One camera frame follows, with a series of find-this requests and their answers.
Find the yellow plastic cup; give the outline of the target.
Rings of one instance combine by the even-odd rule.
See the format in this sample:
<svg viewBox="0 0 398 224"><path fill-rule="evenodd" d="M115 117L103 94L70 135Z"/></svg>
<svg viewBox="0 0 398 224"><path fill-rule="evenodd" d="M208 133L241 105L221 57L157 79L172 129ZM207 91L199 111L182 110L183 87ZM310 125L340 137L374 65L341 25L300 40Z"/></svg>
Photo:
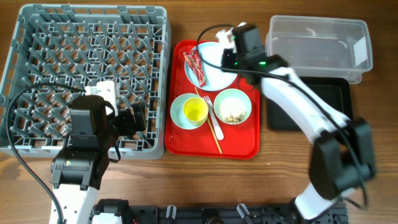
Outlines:
<svg viewBox="0 0 398 224"><path fill-rule="evenodd" d="M183 113L190 124L199 126L207 119L208 105L199 96L191 97L185 101Z"/></svg>

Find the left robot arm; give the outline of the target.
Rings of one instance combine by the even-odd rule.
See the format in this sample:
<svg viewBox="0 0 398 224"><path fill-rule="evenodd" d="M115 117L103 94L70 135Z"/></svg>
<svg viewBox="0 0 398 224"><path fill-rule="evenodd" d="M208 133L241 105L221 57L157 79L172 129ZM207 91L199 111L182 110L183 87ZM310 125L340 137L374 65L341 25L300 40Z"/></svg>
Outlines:
<svg viewBox="0 0 398 224"><path fill-rule="evenodd" d="M113 161L121 136L146 130L145 108L112 110L98 95L81 96L71 105L72 133L51 164L53 194L51 223L139 223L127 200L98 200L102 176Z"/></svg>

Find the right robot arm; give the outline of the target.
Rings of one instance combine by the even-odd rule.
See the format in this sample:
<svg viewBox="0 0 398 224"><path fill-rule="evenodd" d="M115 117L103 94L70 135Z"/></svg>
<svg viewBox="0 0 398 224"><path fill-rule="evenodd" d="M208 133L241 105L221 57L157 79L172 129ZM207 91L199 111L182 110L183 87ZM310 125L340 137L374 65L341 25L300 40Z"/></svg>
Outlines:
<svg viewBox="0 0 398 224"><path fill-rule="evenodd" d="M221 69L242 75L248 84L279 105L312 145L305 190L293 200L291 223L310 223L376 176L372 132L364 119L325 103L280 55L267 55L254 24L231 26L216 34Z"/></svg>

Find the rice and food scraps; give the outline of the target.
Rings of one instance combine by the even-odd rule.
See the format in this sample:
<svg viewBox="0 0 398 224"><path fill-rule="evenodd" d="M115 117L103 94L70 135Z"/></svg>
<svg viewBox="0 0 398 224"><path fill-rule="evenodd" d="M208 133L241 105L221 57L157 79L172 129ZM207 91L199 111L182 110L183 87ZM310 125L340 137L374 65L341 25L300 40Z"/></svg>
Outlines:
<svg viewBox="0 0 398 224"><path fill-rule="evenodd" d="M219 103L217 112L225 123L237 124L244 120L246 107L240 99L230 97L223 99Z"/></svg>

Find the red snack wrapper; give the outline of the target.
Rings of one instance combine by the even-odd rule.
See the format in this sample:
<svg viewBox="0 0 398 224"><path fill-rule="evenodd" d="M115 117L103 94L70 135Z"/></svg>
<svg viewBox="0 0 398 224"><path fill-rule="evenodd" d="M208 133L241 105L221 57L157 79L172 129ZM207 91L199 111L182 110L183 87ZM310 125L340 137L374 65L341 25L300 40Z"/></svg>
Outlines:
<svg viewBox="0 0 398 224"><path fill-rule="evenodd" d="M198 80L199 87L206 85L205 73L202 69L201 58L196 50L190 50L183 53L185 61L192 70L193 74Z"/></svg>

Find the wooden chopstick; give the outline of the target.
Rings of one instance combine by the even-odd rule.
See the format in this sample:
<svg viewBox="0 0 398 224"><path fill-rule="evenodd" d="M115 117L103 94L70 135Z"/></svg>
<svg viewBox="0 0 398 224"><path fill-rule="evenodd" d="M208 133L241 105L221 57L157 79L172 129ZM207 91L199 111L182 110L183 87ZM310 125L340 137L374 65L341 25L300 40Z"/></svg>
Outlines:
<svg viewBox="0 0 398 224"><path fill-rule="evenodd" d="M194 87L194 88L195 88L196 94L200 96L200 94L199 94L197 88L196 88L196 87ZM217 139L217 137L216 137L215 131L214 131L214 129L213 129L212 123L211 123L211 121L210 121L210 117L209 117L210 114L209 114L209 112L208 112L208 116L207 116L207 119L206 119L206 120L207 120L207 123L208 123L208 125L209 125L209 127L210 127L211 134L212 134L213 139L214 139L214 141L215 141L215 143L216 143L216 146L217 146L217 148L218 148L218 151L219 151L220 154L223 154L223 151L222 151L222 149L221 149L221 146L220 146L220 144L219 144L219 142L218 142L218 139Z"/></svg>

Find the small light blue bowl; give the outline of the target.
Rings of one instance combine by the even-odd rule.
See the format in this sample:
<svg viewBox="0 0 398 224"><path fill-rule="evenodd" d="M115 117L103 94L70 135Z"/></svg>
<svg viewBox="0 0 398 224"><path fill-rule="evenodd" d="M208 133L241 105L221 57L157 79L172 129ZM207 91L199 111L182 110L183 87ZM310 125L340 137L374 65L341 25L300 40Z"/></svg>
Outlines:
<svg viewBox="0 0 398 224"><path fill-rule="evenodd" d="M194 126L188 122L187 118L185 117L185 115L183 113L183 105L184 105L185 101L187 99L189 99L191 97L195 97L195 96L198 96L198 95L195 95L193 93L182 94L182 95L178 96L172 102L172 105L170 108L170 116L171 116L173 123L175 125L177 125L179 128L186 129L186 130L192 130L192 129L198 128L205 122L205 121L202 122L202 124L200 124L199 126Z"/></svg>

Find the green bowl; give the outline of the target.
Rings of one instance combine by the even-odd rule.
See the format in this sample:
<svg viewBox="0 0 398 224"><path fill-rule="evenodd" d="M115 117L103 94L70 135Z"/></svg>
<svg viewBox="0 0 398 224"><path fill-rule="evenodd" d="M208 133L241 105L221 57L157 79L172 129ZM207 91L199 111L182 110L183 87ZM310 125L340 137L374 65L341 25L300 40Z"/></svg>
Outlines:
<svg viewBox="0 0 398 224"><path fill-rule="evenodd" d="M252 111L251 100L247 96L247 94L245 94L245 92L243 92L242 90L235 89L235 88L230 88L230 89L226 89L226 90L223 90L222 92L220 92L216 96L216 98L215 98L215 100L213 102L213 111L215 112L216 117L220 121L222 121L221 118L218 115L217 107L218 107L219 103L223 99L230 98L230 97L240 99L244 103L244 105L246 107L246 116L245 116L244 120L242 122L240 122L240 123L237 123L237 124L241 124L241 123L245 122L249 118L249 116L251 115L251 111Z"/></svg>

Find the white tissue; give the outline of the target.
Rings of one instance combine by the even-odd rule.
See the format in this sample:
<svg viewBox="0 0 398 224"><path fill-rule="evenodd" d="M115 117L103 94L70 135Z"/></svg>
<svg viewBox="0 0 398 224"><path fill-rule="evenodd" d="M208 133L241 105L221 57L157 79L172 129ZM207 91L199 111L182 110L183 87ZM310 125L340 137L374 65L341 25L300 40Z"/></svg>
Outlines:
<svg viewBox="0 0 398 224"><path fill-rule="evenodd" d="M232 33L233 29L234 27L230 28L229 30L223 29L217 32L216 38L218 39L218 43L222 46L222 48L236 50L236 44L234 42Z"/></svg>

